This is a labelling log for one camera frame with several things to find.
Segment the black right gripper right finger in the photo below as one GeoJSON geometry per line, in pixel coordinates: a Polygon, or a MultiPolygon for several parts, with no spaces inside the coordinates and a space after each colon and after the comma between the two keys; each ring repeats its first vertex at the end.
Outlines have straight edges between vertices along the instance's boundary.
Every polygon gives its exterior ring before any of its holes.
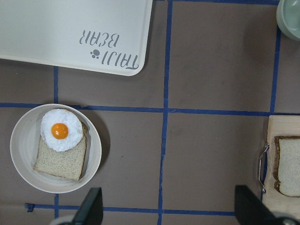
{"type": "Polygon", "coordinates": [[[246,185],[235,186],[234,214],[240,225],[271,225],[276,217],[246,185]]]}

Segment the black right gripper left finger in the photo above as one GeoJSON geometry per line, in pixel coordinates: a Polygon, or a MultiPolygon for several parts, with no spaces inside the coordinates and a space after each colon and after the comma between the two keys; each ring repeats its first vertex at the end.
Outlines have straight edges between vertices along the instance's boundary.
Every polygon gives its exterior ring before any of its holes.
{"type": "Polygon", "coordinates": [[[100,187],[91,188],[72,219],[73,225],[101,225],[103,221],[103,199],[100,187]]]}

